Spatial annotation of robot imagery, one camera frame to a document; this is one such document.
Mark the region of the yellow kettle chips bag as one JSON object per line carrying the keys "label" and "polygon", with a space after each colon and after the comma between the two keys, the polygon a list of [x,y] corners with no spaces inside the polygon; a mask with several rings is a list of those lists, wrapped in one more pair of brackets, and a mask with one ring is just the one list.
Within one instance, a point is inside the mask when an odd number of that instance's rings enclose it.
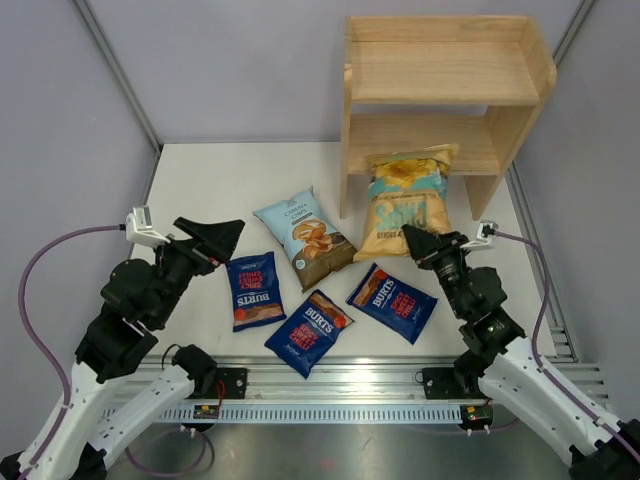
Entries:
{"label": "yellow kettle chips bag", "polygon": [[458,151],[457,144],[444,144],[366,157],[372,179],[355,262],[407,256],[404,225],[436,234],[452,231],[446,197],[450,164]]}

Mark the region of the blue burts bag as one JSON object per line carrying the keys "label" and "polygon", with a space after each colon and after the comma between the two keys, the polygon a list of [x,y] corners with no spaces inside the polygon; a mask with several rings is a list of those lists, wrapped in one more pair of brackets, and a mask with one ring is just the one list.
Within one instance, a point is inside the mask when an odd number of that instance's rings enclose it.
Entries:
{"label": "blue burts bag", "polygon": [[346,303],[415,344],[438,299],[390,275],[373,263]]}
{"label": "blue burts bag", "polygon": [[260,327],[286,318],[273,251],[229,261],[233,332]]}
{"label": "blue burts bag", "polygon": [[354,323],[325,293],[316,289],[264,346],[307,379],[340,334]]}

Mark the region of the light blue cassava chips bag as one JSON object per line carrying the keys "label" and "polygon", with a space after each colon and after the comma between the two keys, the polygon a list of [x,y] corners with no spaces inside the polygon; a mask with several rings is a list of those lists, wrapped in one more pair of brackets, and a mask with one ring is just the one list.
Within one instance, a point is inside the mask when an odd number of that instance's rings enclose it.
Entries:
{"label": "light blue cassava chips bag", "polygon": [[312,187],[253,215],[283,248],[302,292],[353,263],[356,248],[328,220]]}

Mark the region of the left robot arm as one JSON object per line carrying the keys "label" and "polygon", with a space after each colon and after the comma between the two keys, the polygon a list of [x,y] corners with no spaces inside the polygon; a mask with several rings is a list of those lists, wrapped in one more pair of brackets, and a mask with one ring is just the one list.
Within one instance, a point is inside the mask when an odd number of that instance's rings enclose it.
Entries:
{"label": "left robot arm", "polygon": [[19,312],[25,330],[49,360],[63,393],[29,447],[5,457],[6,479],[103,479],[113,461],[158,416],[182,399],[224,394],[216,361],[195,345],[180,348],[155,382],[122,407],[105,425],[98,421],[115,393],[125,385],[157,344],[180,298],[196,276],[213,273],[231,259],[244,230],[240,219],[201,224],[183,217],[174,222],[182,240],[151,227],[143,207],[134,208],[114,230],[128,241],[151,248],[155,261],[129,259],[111,272],[100,295],[104,301],[65,371],[33,329],[26,310],[26,285],[20,280]]}

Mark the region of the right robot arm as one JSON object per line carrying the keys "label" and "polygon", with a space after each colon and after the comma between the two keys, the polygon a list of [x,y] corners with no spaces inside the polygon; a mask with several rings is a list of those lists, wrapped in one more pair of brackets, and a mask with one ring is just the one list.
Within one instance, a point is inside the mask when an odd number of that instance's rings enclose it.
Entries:
{"label": "right robot arm", "polygon": [[474,242],[460,232],[437,234],[408,224],[402,231],[418,268],[437,276],[467,351],[454,363],[454,384],[466,396],[498,402],[562,459],[573,479],[636,479],[639,422],[621,421],[544,358],[504,310],[493,267],[466,262]]}

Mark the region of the wooden two-tier shelf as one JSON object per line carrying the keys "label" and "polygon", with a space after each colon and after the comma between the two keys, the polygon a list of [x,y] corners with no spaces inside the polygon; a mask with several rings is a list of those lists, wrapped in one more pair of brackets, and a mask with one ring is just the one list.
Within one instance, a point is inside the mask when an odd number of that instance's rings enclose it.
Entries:
{"label": "wooden two-tier shelf", "polygon": [[480,219],[556,78],[530,16],[346,17],[340,216],[367,156],[456,143],[451,171]]}

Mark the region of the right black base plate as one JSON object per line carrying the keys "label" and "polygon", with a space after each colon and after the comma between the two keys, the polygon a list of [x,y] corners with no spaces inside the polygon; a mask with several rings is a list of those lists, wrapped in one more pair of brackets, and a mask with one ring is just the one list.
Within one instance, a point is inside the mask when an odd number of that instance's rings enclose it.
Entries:
{"label": "right black base plate", "polygon": [[414,374],[414,380],[424,389],[429,400],[482,400],[478,375],[455,366],[426,367]]}

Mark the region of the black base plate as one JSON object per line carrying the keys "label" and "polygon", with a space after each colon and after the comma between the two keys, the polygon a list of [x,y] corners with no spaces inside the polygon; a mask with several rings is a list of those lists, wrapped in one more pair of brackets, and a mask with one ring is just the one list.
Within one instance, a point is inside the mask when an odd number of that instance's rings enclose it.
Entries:
{"label": "black base plate", "polygon": [[206,392],[194,391],[189,399],[194,400],[243,400],[246,397],[248,370],[246,368],[219,367],[215,379]]}
{"label": "black base plate", "polygon": [[455,366],[426,367],[414,374],[414,380],[424,389],[429,400],[482,400],[478,375]]}

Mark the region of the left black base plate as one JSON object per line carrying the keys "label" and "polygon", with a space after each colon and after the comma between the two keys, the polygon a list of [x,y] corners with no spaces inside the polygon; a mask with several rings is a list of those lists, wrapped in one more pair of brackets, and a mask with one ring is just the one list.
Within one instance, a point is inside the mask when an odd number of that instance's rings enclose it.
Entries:
{"label": "left black base plate", "polygon": [[246,397],[248,370],[246,368],[219,367],[215,379],[206,392],[194,391],[189,399],[194,400],[243,400]]}

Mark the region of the aluminium mounting rail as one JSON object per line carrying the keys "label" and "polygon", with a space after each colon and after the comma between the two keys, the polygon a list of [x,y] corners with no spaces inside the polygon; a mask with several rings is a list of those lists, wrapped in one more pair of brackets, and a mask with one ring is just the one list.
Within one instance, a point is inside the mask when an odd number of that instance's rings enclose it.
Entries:
{"label": "aluminium mounting rail", "polygon": [[[151,355],[113,402],[124,403],[160,374],[160,355]],[[248,404],[411,404],[425,403],[418,383],[425,367],[448,367],[453,357],[325,357],[308,379],[276,356],[217,356],[219,367],[246,368]],[[611,404],[604,374],[594,363],[552,361],[585,394],[602,405]]]}

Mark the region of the left aluminium frame post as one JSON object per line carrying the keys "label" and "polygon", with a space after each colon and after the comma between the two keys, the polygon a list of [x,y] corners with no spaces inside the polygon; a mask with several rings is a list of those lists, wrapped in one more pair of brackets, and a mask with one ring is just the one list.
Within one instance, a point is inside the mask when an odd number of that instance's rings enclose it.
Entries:
{"label": "left aluminium frame post", "polygon": [[116,52],[98,19],[97,14],[86,0],[72,0],[70,4],[76,11],[87,33],[95,45],[102,61],[111,75],[117,90],[121,94],[135,123],[144,135],[147,143],[156,156],[162,152],[163,144],[146,114],[137,94],[135,93],[129,78],[122,67]]}

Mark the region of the aluminium frame post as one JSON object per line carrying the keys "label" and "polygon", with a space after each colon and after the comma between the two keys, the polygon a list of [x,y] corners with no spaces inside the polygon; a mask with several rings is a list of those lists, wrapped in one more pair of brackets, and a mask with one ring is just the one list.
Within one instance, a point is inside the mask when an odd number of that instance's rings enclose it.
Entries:
{"label": "aluminium frame post", "polygon": [[569,51],[572,45],[579,36],[585,23],[588,21],[592,11],[599,3],[598,0],[580,0],[579,4],[574,11],[569,23],[566,26],[558,44],[556,45],[552,58],[557,67],[559,67]]}
{"label": "aluminium frame post", "polygon": [[144,135],[147,143],[156,156],[162,152],[163,144],[146,114],[137,94],[135,93],[129,78],[122,67],[116,52],[98,19],[97,14],[86,0],[72,0],[70,4],[76,11],[87,33],[95,45],[102,61],[111,75],[117,90],[121,94],[135,123]]}

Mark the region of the right aluminium frame post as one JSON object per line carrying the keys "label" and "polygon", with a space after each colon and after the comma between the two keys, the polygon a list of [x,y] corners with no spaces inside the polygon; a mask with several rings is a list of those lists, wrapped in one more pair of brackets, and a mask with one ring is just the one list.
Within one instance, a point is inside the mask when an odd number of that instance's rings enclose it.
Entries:
{"label": "right aluminium frame post", "polygon": [[585,23],[588,21],[592,11],[599,3],[598,0],[580,0],[579,4],[574,11],[569,23],[566,26],[558,44],[556,45],[552,58],[557,67],[559,67],[569,51],[572,45],[579,36]]}

